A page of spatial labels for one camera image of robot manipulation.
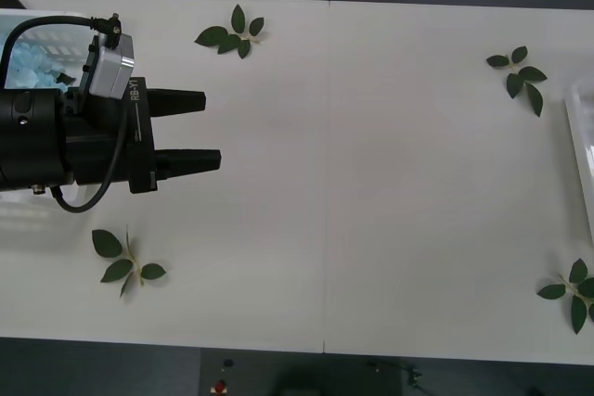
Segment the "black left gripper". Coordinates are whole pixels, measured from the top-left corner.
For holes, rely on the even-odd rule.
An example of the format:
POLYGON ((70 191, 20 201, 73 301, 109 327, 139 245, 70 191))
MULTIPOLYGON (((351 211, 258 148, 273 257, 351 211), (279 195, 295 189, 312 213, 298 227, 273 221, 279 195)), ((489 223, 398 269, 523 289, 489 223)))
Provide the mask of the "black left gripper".
POLYGON ((157 179, 166 180, 220 169, 218 149, 159 149, 154 147, 150 118, 202 112, 203 92, 148 89, 143 77, 132 77, 120 99, 82 96, 76 88, 59 94, 62 119, 62 185, 99 185, 106 176, 116 146, 122 110, 126 109, 123 148, 112 177, 127 183, 133 194, 153 192, 157 179))

